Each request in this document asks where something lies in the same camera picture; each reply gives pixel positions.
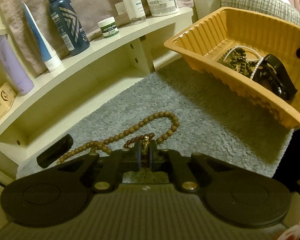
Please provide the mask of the orange plastic tray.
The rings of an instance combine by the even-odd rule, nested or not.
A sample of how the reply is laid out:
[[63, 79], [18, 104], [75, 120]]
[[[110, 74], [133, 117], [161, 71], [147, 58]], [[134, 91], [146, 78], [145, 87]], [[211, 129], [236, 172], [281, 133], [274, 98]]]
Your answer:
[[[206, 71], [238, 95], [269, 109], [288, 129], [300, 128], [300, 26], [258, 12], [222, 7], [165, 41], [164, 46], [179, 53], [190, 67]], [[235, 46], [247, 46], [261, 56], [273, 54], [284, 65], [298, 90], [285, 101], [255, 81], [218, 63]]]

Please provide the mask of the grey shaggy rug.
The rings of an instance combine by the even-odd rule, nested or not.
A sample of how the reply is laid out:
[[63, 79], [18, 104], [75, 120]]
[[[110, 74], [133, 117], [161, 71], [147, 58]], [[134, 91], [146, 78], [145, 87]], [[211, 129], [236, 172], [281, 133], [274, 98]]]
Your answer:
[[74, 147], [116, 135], [143, 118], [171, 111], [178, 130], [162, 148], [203, 153], [249, 171], [274, 175], [293, 135], [264, 108], [208, 73], [172, 62], [115, 96], [72, 126]]

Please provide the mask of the black rectangular remote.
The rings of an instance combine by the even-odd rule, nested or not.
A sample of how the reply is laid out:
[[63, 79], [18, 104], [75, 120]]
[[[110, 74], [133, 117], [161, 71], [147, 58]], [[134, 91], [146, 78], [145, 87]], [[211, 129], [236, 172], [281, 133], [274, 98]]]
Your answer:
[[68, 152], [72, 147], [74, 141], [70, 134], [66, 134], [64, 137], [55, 142], [52, 146], [46, 149], [43, 153], [38, 155], [37, 164], [41, 168], [47, 168], [54, 161], [60, 158], [63, 154]]

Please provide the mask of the cream wooden shelf unit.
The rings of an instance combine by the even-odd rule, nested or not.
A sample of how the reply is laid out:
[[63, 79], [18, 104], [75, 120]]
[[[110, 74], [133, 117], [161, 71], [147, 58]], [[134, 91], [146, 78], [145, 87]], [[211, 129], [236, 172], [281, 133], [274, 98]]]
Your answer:
[[151, 63], [134, 66], [128, 44], [140, 46], [141, 38], [149, 36], [149, 60], [160, 59], [166, 53], [164, 41], [191, 22], [192, 8], [179, 7], [175, 14], [148, 15], [145, 22], [117, 26], [119, 33], [109, 38], [104, 38], [101, 32], [89, 40], [87, 50], [59, 57], [62, 64], [55, 71], [47, 69], [40, 75], [23, 57], [0, 9], [0, 32], [6, 34], [34, 84], [25, 96], [15, 98], [0, 120], [0, 152], [16, 164], [22, 163], [48, 148], [104, 102], [152, 72]]

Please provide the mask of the lavender tube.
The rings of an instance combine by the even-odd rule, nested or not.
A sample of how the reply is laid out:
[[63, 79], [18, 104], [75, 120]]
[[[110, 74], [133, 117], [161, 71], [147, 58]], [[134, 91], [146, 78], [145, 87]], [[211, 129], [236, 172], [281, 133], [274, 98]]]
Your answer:
[[0, 35], [0, 61], [4, 71], [17, 87], [19, 94], [26, 95], [33, 89], [32, 80], [25, 72], [5, 35]]

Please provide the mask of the blue white tube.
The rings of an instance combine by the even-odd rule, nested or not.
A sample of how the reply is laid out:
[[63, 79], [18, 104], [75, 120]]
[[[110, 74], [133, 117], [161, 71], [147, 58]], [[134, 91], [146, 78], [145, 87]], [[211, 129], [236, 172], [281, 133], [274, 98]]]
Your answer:
[[33, 15], [28, 6], [23, 2], [23, 9], [28, 22], [28, 25], [37, 41], [42, 61], [46, 65], [49, 72], [55, 71], [62, 63], [54, 48], [49, 44], [47, 39], [40, 31]]

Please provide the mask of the tan cardboard box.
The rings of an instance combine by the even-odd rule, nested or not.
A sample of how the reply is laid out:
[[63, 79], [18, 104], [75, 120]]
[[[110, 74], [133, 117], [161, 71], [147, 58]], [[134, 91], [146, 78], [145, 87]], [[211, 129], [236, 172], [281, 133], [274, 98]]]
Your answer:
[[16, 96], [16, 93], [7, 82], [0, 87], [0, 120], [11, 109]]

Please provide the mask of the dark blue spray bottle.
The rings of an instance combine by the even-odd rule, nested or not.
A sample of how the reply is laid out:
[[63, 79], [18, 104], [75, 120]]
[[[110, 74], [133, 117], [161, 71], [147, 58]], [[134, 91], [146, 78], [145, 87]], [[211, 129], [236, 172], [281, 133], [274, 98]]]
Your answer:
[[83, 30], [70, 0], [49, 0], [49, 12], [71, 56], [89, 48], [90, 42]]

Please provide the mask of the small green white jar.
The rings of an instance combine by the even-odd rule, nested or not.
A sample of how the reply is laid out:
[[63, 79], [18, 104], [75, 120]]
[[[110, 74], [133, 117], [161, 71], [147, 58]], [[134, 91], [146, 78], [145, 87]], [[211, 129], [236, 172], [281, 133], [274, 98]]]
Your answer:
[[119, 33], [114, 17], [109, 17], [101, 20], [100, 22], [98, 22], [98, 27], [101, 29], [104, 38], [109, 38]]

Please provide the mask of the small brown bottle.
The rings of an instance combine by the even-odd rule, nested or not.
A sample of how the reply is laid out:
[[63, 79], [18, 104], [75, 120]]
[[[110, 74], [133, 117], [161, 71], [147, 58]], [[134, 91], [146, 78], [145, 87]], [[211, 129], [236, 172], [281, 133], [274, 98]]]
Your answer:
[[124, 26], [131, 22], [128, 13], [126, 11], [126, 7], [123, 2], [119, 2], [115, 4], [115, 8], [117, 11], [117, 16], [115, 16], [115, 23], [118, 27]]

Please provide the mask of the white cream jar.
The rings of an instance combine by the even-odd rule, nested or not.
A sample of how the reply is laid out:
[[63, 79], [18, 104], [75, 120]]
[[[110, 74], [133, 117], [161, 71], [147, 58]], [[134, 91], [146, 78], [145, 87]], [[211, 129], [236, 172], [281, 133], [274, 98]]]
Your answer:
[[153, 17], [167, 16], [179, 11], [177, 0], [147, 0]]

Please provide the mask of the mauve hanging towel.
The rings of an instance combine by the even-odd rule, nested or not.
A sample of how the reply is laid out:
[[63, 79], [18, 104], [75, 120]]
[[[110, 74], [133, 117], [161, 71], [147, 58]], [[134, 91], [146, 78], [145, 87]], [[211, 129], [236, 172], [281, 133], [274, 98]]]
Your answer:
[[[114, 16], [123, 25], [128, 22], [125, 16], [118, 16], [115, 4], [121, 0], [70, 0], [77, 17], [91, 41], [100, 36], [97, 23]], [[150, 14], [147, 0], [141, 0], [146, 15]], [[193, 0], [177, 0], [179, 7], [192, 7]], [[55, 49], [60, 58], [69, 54], [49, 13], [49, 0], [0, 0], [0, 9], [5, 23], [11, 31], [25, 60], [40, 75], [47, 71], [39, 52], [38, 43], [27, 23], [23, 5], [27, 5], [39, 30]]]

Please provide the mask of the white clear pump bottle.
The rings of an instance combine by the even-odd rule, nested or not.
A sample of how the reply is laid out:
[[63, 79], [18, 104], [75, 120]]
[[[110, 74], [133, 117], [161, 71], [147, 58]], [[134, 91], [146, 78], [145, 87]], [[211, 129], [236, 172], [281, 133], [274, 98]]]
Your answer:
[[141, 0], [123, 0], [123, 3], [132, 23], [140, 23], [146, 20], [146, 14]]

